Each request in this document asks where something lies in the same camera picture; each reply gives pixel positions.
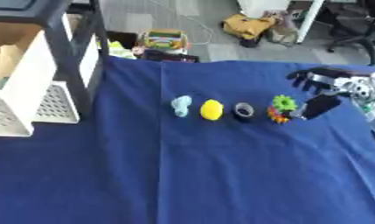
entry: yellow ball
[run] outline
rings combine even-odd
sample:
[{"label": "yellow ball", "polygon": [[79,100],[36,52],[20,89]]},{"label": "yellow ball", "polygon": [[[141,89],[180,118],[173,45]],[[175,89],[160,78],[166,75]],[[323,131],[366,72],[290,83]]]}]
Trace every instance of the yellow ball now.
[{"label": "yellow ball", "polygon": [[217,121],[222,116],[223,110],[224,105],[218,101],[208,100],[202,105],[200,113],[204,119]]}]

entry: white cable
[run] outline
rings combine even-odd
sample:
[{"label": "white cable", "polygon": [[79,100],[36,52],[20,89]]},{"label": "white cable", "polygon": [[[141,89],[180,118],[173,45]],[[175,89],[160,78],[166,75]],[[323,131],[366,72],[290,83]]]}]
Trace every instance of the white cable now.
[{"label": "white cable", "polygon": [[207,39],[206,42],[203,42],[203,43],[190,43],[192,46],[205,46],[205,45],[208,45],[208,44],[210,44],[210,43],[212,42],[212,38],[213,38],[213,35],[214,35],[214,31],[213,31],[211,28],[207,27],[207,26],[204,25],[203,23],[198,22],[197,20],[195,20],[195,19],[193,19],[193,18],[191,18],[191,17],[187,17],[187,16],[185,16],[185,15],[180,15],[179,13],[177,13],[176,10],[173,10],[173,9],[171,9],[170,7],[168,7],[168,6],[164,5],[164,4],[161,4],[161,3],[159,3],[159,2],[156,2],[155,0],[149,0],[149,1],[150,1],[151,3],[153,3],[153,4],[156,4],[157,6],[160,6],[160,7],[162,7],[162,8],[165,8],[165,9],[168,10],[168,11],[171,11],[171,12],[175,13],[177,16],[182,16],[182,17],[184,17],[184,18],[187,18],[188,20],[190,20],[190,21],[192,21],[192,22],[198,24],[201,28],[203,28],[204,30],[206,30],[206,31],[209,33],[209,38]]}]

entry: black shelf frame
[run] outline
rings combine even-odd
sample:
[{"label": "black shelf frame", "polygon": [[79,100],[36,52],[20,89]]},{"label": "black shelf frame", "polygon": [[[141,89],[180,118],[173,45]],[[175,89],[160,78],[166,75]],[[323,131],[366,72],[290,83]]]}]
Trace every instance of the black shelf frame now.
[{"label": "black shelf frame", "polygon": [[[5,3],[3,7],[0,7],[0,22],[30,23],[43,27],[57,65],[54,80],[66,82],[78,112],[84,117],[88,116],[103,74],[103,60],[108,56],[107,34],[99,0],[89,0],[88,3],[72,3],[72,0],[24,1],[27,4],[11,1],[11,5],[6,6]],[[20,4],[22,8],[15,8],[17,4]],[[65,13],[82,16],[71,40],[67,37],[62,22],[62,16]],[[93,35],[96,35],[101,43],[101,52],[89,85],[85,87],[80,75],[80,62],[84,58]]]}]

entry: small plastic figure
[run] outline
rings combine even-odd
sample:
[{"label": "small plastic figure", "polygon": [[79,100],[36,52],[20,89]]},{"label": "small plastic figure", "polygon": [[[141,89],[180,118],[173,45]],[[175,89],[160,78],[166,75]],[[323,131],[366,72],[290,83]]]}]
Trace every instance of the small plastic figure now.
[{"label": "small plastic figure", "polygon": [[295,110],[297,110],[295,101],[292,98],[281,94],[273,99],[272,106],[267,109],[267,115],[275,123],[288,123],[290,119],[286,114]]},{"label": "small plastic figure", "polygon": [[217,121],[224,113],[223,110],[224,105],[219,103],[219,101],[208,100],[202,105],[200,114],[206,120]]},{"label": "small plastic figure", "polygon": [[186,117],[189,114],[189,107],[192,104],[192,98],[189,95],[183,95],[173,100],[171,106],[175,109],[175,115]]}]

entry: white plastic basket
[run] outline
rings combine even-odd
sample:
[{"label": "white plastic basket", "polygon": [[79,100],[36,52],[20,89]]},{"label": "white plastic basket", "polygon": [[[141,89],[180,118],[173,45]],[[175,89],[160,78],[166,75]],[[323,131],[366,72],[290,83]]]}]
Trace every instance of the white plastic basket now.
[{"label": "white plastic basket", "polygon": [[[72,31],[63,17],[68,38]],[[29,137],[34,128],[32,122],[77,123],[79,114],[64,81],[53,81],[57,71],[54,59],[45,39],[45,33],[33,24],[25,37],[33,38],[23,49],[17,64],[9,64],[11,73],[0,87],[0,136]],[[80,64],[80,74],[86,87],[92,78],[99,54],[93,36]]]}]

